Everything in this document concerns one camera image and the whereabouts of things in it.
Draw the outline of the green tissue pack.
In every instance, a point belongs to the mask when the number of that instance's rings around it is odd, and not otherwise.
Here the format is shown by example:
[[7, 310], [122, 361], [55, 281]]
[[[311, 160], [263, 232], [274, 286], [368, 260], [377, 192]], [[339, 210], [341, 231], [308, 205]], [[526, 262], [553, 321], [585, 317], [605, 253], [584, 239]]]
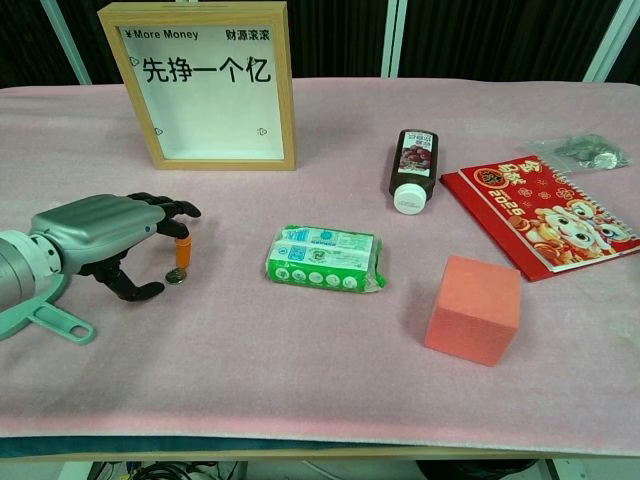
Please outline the green tissue pack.
[[287, 225], [266, 256], [273, 282], [324, 290], [373, 293], [387, 281], [378, 271], [382, 241], [371, 233]]

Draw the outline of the dark bottle white cap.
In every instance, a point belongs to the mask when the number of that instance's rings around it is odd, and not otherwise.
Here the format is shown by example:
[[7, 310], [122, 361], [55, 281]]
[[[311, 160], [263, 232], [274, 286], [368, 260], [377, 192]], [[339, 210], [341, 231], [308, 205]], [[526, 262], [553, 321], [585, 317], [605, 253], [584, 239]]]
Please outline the dark bottle white cap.
[[439, 137], [436, 133], [400, 132], [389, 180], [395, 209], [404, 215], [421, 213], [432, 198], [437, 180]]

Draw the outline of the white upright frame post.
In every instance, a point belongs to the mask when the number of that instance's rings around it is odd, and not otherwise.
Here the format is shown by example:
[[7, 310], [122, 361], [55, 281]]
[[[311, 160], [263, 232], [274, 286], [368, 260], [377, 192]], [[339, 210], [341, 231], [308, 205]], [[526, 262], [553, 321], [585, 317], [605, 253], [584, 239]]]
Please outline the white upright frame post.
[[380, 76], [397, 78], [399, 74], [408, 0], [387, 0]]

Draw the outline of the pink foam cube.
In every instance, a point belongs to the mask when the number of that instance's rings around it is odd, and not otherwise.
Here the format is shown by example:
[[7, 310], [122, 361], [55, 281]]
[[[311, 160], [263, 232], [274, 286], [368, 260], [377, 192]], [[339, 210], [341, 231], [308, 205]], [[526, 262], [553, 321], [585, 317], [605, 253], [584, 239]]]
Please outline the pink foam cube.
[[520, 326], [518, 270], [462, 256], [448, 258], [424, 345], [485, 366], [497, 365]]

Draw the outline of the wooden framed coin bank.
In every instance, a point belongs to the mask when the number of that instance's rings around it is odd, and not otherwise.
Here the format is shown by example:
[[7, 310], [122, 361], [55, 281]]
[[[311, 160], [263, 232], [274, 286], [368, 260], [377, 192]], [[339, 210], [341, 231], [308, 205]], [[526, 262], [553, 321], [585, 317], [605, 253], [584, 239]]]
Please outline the wooden framed coin bank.
[[157, 168], [295, 168], [285, 2], [112, 2], [98, 16]]

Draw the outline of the teal plastic brush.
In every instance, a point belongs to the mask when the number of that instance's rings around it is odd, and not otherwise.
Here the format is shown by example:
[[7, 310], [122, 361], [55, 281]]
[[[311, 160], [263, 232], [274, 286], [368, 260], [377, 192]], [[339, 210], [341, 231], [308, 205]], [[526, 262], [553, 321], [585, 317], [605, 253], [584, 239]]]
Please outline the teal plastic brush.
[[29, 324], [39, 325], [77, 345], [93, 341], [96, 330], [92, 325], [54, 304], [69, 283], [68, 276], [54, 275], [52, 284], [42, 293], [0, 312], [0, 341], [8, 339]]

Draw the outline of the pink foam table cover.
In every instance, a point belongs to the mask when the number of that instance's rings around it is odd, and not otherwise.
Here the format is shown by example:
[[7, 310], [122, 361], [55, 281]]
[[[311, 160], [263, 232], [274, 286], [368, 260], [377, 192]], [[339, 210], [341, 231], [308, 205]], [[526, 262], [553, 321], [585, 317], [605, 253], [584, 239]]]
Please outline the pink foam table cover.
[[[640, 230], [640, 87], [308, 78], [292, 172], [156, 169], [121, 85], [0, 90], [0, 230], [97, 193], [188, 200], [186, 281], [143, 303], [90, 278], [60, 306], [97, 336], [31, 325], [0, 341], [0, 436], [193, 435], [640, 456], [640, 254], [522, 286], [520, 329], [486, 367], [423, 344], [447, 259], [506, 257], [443, 187], [423, 213], [387, 193], [396, 138], [440, 138], [440, 168], [599, 133], [633, 159], [575, 183]], [[373, 293], [266, 276], [287, 225], [382, 241]]]

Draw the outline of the clear bag of coins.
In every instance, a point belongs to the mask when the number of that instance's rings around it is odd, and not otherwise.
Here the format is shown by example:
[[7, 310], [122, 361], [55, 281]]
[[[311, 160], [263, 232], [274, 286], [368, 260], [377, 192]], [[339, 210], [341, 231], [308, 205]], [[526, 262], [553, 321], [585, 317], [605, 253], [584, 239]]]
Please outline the clear bag of coins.
[[562, 174], [608, 171], [633, 164], [618, 145], [593, 133], [534, 140], [524, 148]]

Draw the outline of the white slanted frame post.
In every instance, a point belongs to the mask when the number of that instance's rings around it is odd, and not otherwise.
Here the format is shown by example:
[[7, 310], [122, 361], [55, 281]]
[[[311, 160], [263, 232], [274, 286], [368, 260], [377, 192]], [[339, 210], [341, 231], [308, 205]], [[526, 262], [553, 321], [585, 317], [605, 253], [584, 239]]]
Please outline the white slanted frame post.
[[73, 39], [57, 0], [39, 0], [59, 44], [80, 85], [91, 85], [92, 80]]
[[640, 18], [640, 0], [620, 0], [618, 7], [582, 78], [585, 83], [604, 83]]

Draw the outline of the black round object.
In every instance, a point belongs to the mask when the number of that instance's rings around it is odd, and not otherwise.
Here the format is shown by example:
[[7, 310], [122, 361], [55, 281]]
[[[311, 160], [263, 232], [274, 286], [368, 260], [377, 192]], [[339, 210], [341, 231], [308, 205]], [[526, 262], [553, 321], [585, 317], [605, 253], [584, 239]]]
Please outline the black round object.
[[517, 460], [417, 460], [427, 480], [502, 480], [523, 472], [537, 463], [535, 459]]

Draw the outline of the red spiral calendar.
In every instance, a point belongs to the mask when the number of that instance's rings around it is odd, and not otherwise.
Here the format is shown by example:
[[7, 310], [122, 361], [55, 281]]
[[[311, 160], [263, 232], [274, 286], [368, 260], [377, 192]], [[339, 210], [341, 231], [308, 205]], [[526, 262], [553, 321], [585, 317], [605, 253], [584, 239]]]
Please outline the red spiral calendar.
[[537, 156], [441, 182], [529, 281], [640, 252], [640, 234]]

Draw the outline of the black pleated curtain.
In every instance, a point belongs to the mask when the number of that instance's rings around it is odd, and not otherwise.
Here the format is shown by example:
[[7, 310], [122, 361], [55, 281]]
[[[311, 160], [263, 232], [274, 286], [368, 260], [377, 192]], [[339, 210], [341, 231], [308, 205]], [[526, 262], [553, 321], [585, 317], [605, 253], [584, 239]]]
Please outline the black pleated curtain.
[[[293, 74], [378, 77], [391, 0], [286, 0]], [[408, 0], [402, 77], [580, 81], [622, 0]], [[0, 0], [0, 88], [74, 85], [40, 0]]]

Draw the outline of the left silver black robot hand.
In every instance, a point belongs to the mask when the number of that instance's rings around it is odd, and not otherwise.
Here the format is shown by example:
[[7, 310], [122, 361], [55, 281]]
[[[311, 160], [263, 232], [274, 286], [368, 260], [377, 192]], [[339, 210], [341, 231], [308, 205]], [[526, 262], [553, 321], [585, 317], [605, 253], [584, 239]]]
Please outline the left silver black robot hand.
[[174, 219], [201, 211], [188, 201], [146, 192], [126, 196], [98, 194], [35, 215], [32, 234], [56, 248], [62, 272], [92, 276], [127, 302], [149, 300], [164, 290], [160, 282], [135, 285], [121, 269], [129, 250], [158, 233], [184, 240], [188, 227]]

